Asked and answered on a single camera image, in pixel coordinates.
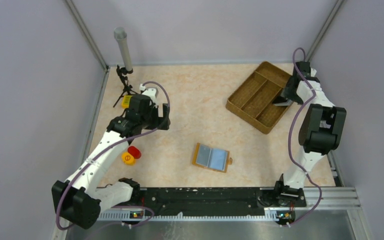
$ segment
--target tripod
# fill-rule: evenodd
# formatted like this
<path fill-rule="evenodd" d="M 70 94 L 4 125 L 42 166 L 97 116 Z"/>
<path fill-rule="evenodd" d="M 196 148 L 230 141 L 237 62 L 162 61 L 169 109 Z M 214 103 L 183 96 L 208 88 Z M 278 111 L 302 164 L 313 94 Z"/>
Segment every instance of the tripod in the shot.
<path fill-rule="evenodd" d="M 125 67 L 120 68 L 120 66 L 117 65 L 117 75 L 120 77 L 121 83 L 123 83 L 124 88 L 120 97 L 118 97 L 117 101 L 112 106 L 113 108 L 116 107 L 117 103 L 119 103 L 120 99 L 122 99 L 122 97 L 124 97 L 125 95 L 132 95 L 132 93 L 137 94 L 137 92 L 132 90 L 133 87 L 132 85 L 129 85 L 129 79 L 126 76 L 127 74 L 131 73 L 133 73 L 133 70 L 127 71 Z"/>

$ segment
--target marble tabletop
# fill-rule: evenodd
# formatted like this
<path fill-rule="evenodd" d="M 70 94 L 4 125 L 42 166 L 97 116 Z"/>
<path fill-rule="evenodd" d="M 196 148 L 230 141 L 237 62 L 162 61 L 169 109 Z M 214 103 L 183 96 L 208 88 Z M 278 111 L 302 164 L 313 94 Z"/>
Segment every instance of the marble tabletop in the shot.
<path fill-rule="evenodd" d="M 275 64 L 292 73 L 290 63 Z M 228 111 L 228 97 L 257 68 L 258 64 L 135 66 L 129 81 L 134 90 L 145 81 L 155 81 L 167 90 L 170 101 L 170 129 L 137 138 L 132 145 L 142 157 L 133 166 L 118 157 L 100 185 L 120 178 L 132 178 L 141 187 L 272 187 L 292 164 L 288 157 L 288 131 L 298 110 L 296 104 L 285 113 L 269 134 L 263 134 Z M 123 85 L 111 68 L 93 139 L 97 146 L 110 120 L 122 114 L 121 101 L 113 104 Z M 159 91 L 158 101 L 165 103 Z M 298 131 L 306 111 L 300 115 L 292 141 L 298 150 Z M 230 151 L 233 159 L 227 172 L 192 165 L 197 143 Z M 321 186 L 334 186 L 328 159 L 322 159 L 310 173 Z"/>

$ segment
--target yellow cap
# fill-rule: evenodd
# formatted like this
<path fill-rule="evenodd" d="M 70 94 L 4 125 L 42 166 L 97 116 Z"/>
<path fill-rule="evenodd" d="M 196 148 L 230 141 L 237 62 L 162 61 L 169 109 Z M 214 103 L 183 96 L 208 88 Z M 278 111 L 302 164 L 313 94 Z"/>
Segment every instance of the yellow cap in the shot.
<path fill-rule="evenodd" d="M 121 102 L 121 107 L 126 109 L 130 105 L 130 99 L 132 98 L 132 95 L 126 95 L 123 97 L 123 101 Z"/>
<path fill-rule="evenodd" d="M 121 155 L 121 160 L 123 160 L 123 162 L 127 165 L 135 165 L 136 163 L 136 159 L 128 152 L 123 152 L 123 154 Z"/>

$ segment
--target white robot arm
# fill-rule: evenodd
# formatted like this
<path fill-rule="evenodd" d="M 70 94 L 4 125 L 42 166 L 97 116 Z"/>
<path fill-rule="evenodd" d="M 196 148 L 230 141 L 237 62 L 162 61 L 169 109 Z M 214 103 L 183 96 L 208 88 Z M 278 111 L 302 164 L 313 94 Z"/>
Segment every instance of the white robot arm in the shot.
<path fill-rule="evenodd" d="M 84 228 L 90 228 L 99 213 L 127 202 L 139 192 L 140 185 L 126 178 L 105 188 L 98 184 L 111 164 L 124 152 L 136 136 L 168 130 L 170 106 L 164 103 L 163 116 L 158 116 L 156 88 L 140 86 L 141 94 L 130 98 L 128 108 L 110 121 L 102 139 L 90 156 L 65 182 L 52 186 L 55 213 Z M 142 129 L 151 130 L 141 134 Z"/>
<path fill-rule="evenodd" d="M 318 104 L 326 108 L 331 108 L 335 106 L 326 97 L 319 82 L 310 81 L 309 83 L 316 92 L 316 97 L 309 104 Z M 296 94 L 302 99 L 304 103 L 313 95 L 312 89 L 310 89 L 304 81 L 299 82 L 298 88 L 296 89 Z M 317 162 L 320 161 L 324 156 L 325 154 L 322 154 L 320 152 L 305 152 L 304 147 L 302 146 L 299 148 L 298 153 L 295 155 L 294 159 L 308 172 L 311 172 Z M 283 174 L 283 183 L 286 186 L 289 186 L 290 188 L 301 189 L 304 187 L 304 182 L 306 178 L 306 174 L 303 172 L 303 170 L 293 164 Z"/>
<path fill-rule="evenodd" d="M 330 150 L 338 147 L 347 114 L 344 108 L 335 106 L 326 97 L 319 79 L 315 77 L 316 71 L 310 68 L 309 62 L 300 61 L 296 65 L 311 87 L 294 69 L 284 90 L 273 104 L 276 106 L 286 106 L 293 102 L 303 104 L 311 99 L 298 134 L 301 147 L 294 156 L 294 160 L 307 172 L 293 164 L 281 175 L 274 187 L 275 197 L 280 205 L 296 203 L 304 199 L 303 187 L 306 174 L 311 172 L 317 162 Z"/>

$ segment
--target wicker tray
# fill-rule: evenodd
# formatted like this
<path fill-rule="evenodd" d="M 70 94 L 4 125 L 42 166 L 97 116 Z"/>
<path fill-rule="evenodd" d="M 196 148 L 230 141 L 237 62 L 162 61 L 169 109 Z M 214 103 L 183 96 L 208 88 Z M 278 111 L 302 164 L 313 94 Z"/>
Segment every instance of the wicker tray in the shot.
<path fill-rule="evenodd" d="M 227 99 L 226 108 L 268 134 L 289 106 L 275 106 L 272 101 L 281 93 L 291 75 L 264 61 Z"/>

